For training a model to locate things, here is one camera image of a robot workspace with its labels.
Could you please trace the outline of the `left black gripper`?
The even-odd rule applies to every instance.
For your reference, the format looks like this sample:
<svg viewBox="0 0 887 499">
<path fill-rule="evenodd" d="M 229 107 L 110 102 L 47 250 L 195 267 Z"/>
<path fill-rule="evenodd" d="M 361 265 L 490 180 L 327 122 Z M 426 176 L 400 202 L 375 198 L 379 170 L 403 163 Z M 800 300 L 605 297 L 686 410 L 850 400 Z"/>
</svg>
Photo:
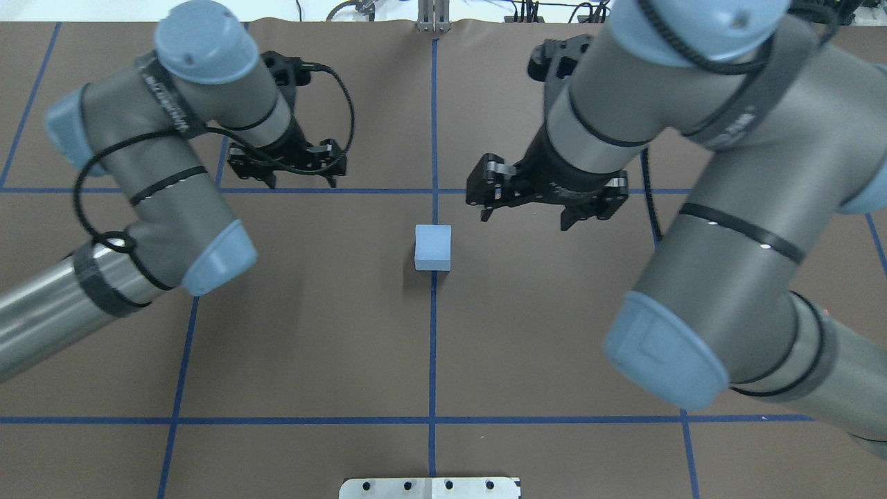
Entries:
<svg viewBox="0 0 887 499">
<path fill-rule="evenodd" d="M 334 139 L 325 139 L 314 145 L 305 139 L 301 127 L 292 124 L 284 135 L 268 146 L 254 146 L 242 141 L 240 134 L 227 134 L 228 164 L 242 180 L 260 181 L 275 189 L 276 171 L 298 175 L 317 175 L 326 180 L 330 189 L 338 189 L 338 182 L 346 176 L 346 154 Z"/>
</svg>

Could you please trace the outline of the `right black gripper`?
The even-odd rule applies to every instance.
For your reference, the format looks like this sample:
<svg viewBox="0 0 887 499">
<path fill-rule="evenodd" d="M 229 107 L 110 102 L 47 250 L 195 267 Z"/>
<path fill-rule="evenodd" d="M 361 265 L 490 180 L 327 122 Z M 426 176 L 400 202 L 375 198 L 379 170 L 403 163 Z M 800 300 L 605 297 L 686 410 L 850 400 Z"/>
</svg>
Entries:
<svg viewBox="0 0 887 499">
<path fill-rule="evenodd" d="M 484 154 L 466 180 L 466 203 L 480 209 L 480 221 L 492 212 L 527 202 L 566 206 L 560 230 L 567 231 L 590 218 L 608 220 L 617 200 L 629 195 L 627 174 L 587 173 L 562 158 L 544 129 L 540 129 L 524 156 L 513 164 L 495 154 Z"/>
</svg>

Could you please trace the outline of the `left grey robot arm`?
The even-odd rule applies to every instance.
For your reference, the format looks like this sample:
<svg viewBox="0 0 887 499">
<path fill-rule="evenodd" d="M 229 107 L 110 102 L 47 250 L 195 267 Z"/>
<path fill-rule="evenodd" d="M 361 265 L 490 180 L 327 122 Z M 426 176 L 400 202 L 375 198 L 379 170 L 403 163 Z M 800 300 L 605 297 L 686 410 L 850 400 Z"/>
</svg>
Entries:
<svg viewBox="0 0 887 499">
<path fill-rule="evenodd" d="M 311 144 L 297 90 L 330 67 L 260 53 L 221 3 L 188 1 L 130 67 L 88 83 L 46 113 L 46 133 L 77 168 L 76 218 L 89 239 L 2 294 L 2 380 L 8 381 L 169 290 L 200 297 L 256 264 L 256 248 L 191 139 L 230 139 L 240 179 L 346 174 L 348 146 Z"/>
</svg>

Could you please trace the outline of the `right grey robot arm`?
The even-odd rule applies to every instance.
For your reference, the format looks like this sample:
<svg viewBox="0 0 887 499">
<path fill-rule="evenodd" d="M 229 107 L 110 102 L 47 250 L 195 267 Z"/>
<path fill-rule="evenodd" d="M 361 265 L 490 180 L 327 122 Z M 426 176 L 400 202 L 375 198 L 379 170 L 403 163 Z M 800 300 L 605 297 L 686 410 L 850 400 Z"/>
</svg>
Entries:
<svg viewBox="0 0 887 499">
<path fill-rule="evenodd" d="M 485 154 L 488 220 L 563 207 L 608 219 L 625 167 L 673 129 L 712 158 L 625 295 L 609 361 L 703 410 L 726 389 L 783 404 L 885 457 L 885 350 L 789 289 L 829 219 L 885 206 L 885 67 L 831 44 L 833 10 L 791 1 L 618 1 L 596 35 L 548 40 L 528 74 L 543 123 L 522 159 Z"/>
</svg>

